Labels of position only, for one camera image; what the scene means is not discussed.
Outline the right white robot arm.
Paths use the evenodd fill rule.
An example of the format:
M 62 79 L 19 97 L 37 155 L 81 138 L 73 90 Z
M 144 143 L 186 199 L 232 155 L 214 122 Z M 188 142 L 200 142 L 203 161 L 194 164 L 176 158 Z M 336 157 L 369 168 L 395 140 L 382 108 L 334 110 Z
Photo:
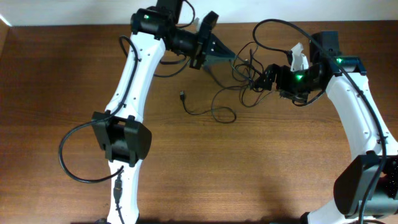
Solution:
M 397 214 L 397 141 L 381 118 L 369 91 L 359 57 L 344 56 L 336 31 L 318 32 L 310 40 L 310 56 L 302 44 L 288 52 L 289 65 L 269 65 L 255 89 L 276 86 L 297 106 L 310 103 L 313 91 L 326 94 L 343 124 L 351 164 L 336 179 L 333 199 L 304 213 L 301 223 L 358 223 Z

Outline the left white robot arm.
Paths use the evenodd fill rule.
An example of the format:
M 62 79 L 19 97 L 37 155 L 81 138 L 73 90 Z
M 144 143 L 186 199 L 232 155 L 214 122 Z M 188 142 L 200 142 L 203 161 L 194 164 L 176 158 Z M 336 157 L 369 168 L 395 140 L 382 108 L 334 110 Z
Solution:
M 232 60 L 235 54 L 213 33 L 218 15 L 199 20 L 196 32 L 177 26 L 181 1 L 158 1 L 131 17 L 130 47 L 118 87 L 103 113 L 93 113 L 93 131 L 112 173 L 111 205 L 106 223 L 139 219 L 139 171 L 147 157 L 152 133 L 144 126 L 144 107 L 155 70 L 166 51 L 190 58 L 189 66 Z

